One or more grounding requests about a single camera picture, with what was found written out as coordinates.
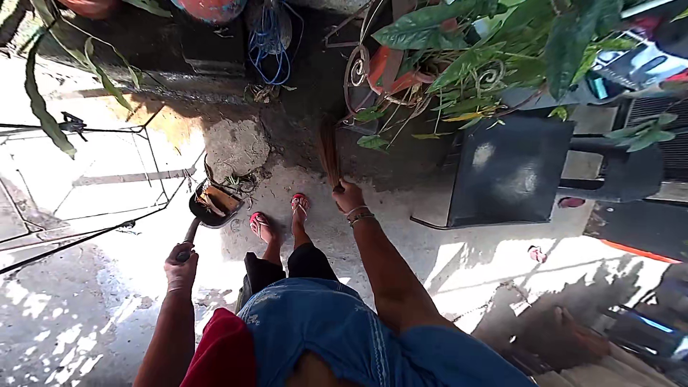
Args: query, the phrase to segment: black pants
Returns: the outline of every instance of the black pants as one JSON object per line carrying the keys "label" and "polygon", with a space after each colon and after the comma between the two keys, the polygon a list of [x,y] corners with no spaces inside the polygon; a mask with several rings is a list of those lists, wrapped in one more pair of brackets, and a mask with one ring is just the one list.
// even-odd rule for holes
{"label": "black pants", "polygon": [[[235,308],[238,312],[244,307],[252,295],[260,292],[274,282],[287,278],[282,266],[262,260],[255,253],[246,253],[244,258],[246,275],[244,287],[239,291],[239,303]],[[327,257],[311,242],[297,247],[287,260],[290,278],[323,278],[324,280],[337,281],[337,276],[332,271]]]}

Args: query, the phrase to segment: leg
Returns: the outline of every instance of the leg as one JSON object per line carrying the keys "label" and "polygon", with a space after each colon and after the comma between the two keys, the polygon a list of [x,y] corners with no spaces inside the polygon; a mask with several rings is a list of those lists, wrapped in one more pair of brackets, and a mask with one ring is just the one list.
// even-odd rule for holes
{"label": "leg", "polygon": [[289,256],[287,267],[289,277],[323,278],[337,281],[327,257],[313,245],[305,233],[303,223],[306,211],[310,207],[308,199],[301,193],[292,198],[292,234],[294,235],[294,252]]}
{"label": "leg", "polygon": [[244,287],[241,288],[241,297],[238,299],[239,307],[235,309],[237,312],[244,307],[251,296],[273,282],[286,278],[279,258],[281,241],[272,230],[267,217],[260,212],[254,213],[251,216],[250,226],[253,233],[268,243],[268,248],[263,254],[263,259],[259,259],[254,253],[246,253],[246,258],[244,258],[246,276],[244,276]]}
{"label": "leg", "polygon": [[281,267],[282,260],[279,257],[279,250],[282,248],[282,241],[272,230],[267,217],[262,212],[254,213],[251,215],[250,226],[251,231],[268,244],[263,259]]}
{"label": "leg", "polygon": [[294,250],[304,243],[311,243],[310,237],[305,233],[303,223],[306,219],[306,211],[310,203],[301,193],[292,198],[292,235],[294,236]]}

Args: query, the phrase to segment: red cloth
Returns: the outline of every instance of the red cloth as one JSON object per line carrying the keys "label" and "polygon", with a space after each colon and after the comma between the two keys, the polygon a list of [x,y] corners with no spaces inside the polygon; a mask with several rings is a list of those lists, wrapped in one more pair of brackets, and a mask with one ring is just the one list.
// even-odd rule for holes
{"label": "red cloth", "polygon": [[215,309],[180,387],[256,385],[253,337],[246,323],[225,308]]}

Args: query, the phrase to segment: hand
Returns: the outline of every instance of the hand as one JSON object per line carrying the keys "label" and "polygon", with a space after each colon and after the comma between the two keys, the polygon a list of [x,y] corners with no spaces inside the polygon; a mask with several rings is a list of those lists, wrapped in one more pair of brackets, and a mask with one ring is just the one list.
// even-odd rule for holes
{"label": "hand", "polygon": [[349,211],[356,207],[365,206],[363,192],[361,188],[358,188],[358,185],[343,178],[339,179],[339,183],[344,187],[344,192],[333,191],[332,198],[337,202],[343,213],[349,213]]}
{"label": "hand", "polygon": [[[177,244],[172,249],[169,257],[165,260],[165,274],[167,274],[167,291],[182,289],[191,294],[191,287],[196,278],[196,266],[198,265],[198,254],[193,249],[191,242]],[[186,262],[177,261],[177,255],[182,251],[191,251],[191,257]]]}

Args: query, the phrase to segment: broom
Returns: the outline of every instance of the broom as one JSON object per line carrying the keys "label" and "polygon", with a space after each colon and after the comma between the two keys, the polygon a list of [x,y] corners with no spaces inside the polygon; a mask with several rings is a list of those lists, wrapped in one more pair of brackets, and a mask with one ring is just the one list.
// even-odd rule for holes
{"label": "broom", "polygon": [[333,191],[344,192],[344,187],[339,184],[341,170],[339,169],[339,155],[337,154],[336,120],[329,114],[326,114],[320,123],[317,147],[320,163],[327,174],[327,182]]}

